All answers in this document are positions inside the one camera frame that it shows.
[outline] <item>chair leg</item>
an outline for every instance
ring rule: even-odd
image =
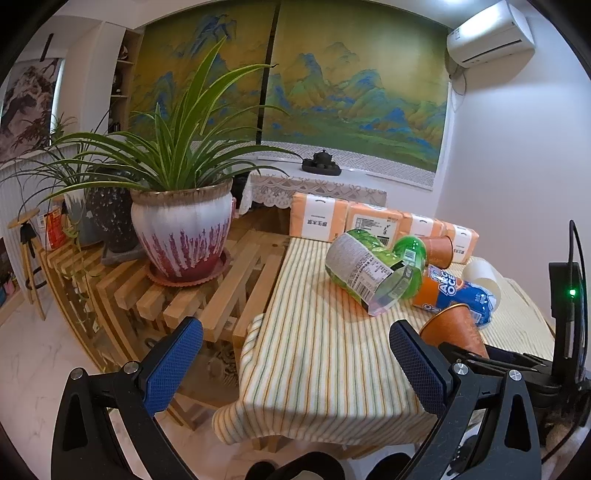
[[[277,450],[279,450],[279,440],[281,440],[281,438],[281,435],[267,437],[267,450],[271,453],[277,453]]]
[[[262,450],[262,441],[260,438],[252,439],[252,449]]]

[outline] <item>black teapot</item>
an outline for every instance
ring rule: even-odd
[[[301,169],[317,175],[331,175],[336,177],[341,174],[340,167],[332,159],[332,155],[326,150],[315,153],[312,160],[305,158],[301,163]]]

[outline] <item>striped tablecloth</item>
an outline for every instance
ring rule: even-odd
[[[344,445],[422,441],[435,422],[392,355],[388,332],[407,319],[419,330],[430,314],[398,304],[369,317],[324,270],[330,244],[291,240],[265,317],[249,328],[239,400],[213,416],[219,439],[255,437]],[[449,269],[460,276],[462,265]],[[553,338],[540,311],[508,279],[482,335],[500,348],[552,358]]]

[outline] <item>mountain painting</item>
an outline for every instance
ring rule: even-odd
[[[446,116],[446,27],[358,0],[283,0],[262,139],[435,172]]]
[[[132,87],[131,111],[153,112],[156,104],[166,117],[188,88],[207,52],[223,37],[226,43],[215,59],[211,84],[224,73],[253,63],[265,63],[275,12],[272,1],[217,2],[158,20],[146,27]],[[209,119],[214,125],[238,109],[259,105],[262,71],[235,83],[220,100],[222,107]],[[145,138],[154,136],[147,117],[130,117],[129,129]],[[232,138],[254,140],[258,112],[243,115],[228,127],[245,126]]]

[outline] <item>green plastic bottle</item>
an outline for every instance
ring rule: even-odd
[[[410,285],[401,297],[403,300],[411,299],[418,293],[423,283],[423,270],[427,259],[425,244],[420,238],[407,235],[394,244],[392,251],[394,255],[402,258],[405,265],[415,267]]]

